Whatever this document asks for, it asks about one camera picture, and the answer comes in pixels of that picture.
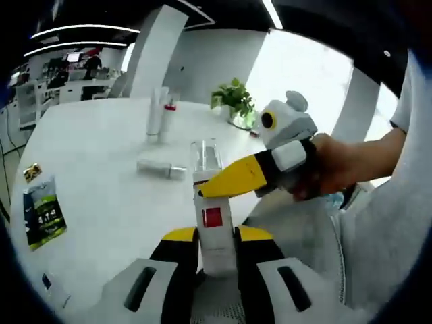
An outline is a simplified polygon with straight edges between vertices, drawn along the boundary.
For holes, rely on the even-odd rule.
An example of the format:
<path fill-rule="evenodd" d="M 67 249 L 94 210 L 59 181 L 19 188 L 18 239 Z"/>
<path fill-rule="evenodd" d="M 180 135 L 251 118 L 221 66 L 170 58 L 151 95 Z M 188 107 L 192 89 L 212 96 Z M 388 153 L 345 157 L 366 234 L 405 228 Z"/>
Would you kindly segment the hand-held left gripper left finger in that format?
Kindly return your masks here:
<path fill-rule="evenodd" d="M 198 267 L 198 230 L 165 234 L 149 259 L 136 259 L 102 290 L 103 323 L 189 323 Z"/>

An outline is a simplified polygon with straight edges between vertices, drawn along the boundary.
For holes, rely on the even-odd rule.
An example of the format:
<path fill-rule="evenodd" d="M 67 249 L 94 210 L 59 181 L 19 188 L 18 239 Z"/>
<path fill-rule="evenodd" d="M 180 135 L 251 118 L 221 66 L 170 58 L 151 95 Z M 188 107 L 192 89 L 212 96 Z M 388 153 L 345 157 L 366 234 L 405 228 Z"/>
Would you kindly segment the person's right hand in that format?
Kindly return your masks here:
<path fill-rule="evenodd" d="M 363 143 L 348 144 L 327 134 L 318 134 L 312 143 L 313 162 L 289 191 L 295 200 L 335 194 L 367 180 Z"/>

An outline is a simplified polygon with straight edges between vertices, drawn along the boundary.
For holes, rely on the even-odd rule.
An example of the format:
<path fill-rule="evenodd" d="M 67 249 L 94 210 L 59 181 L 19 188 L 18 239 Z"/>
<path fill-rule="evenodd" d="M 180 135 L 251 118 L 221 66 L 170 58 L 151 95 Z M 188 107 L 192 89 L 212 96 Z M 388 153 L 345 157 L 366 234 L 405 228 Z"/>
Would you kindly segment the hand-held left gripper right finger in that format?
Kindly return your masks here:
<path fill-rule="evenodd" d="M 286 258 L 263 229 L 235 229 L 238 288 L 247 323 L 343 323 L 350 310 L 336 286 Z"/>

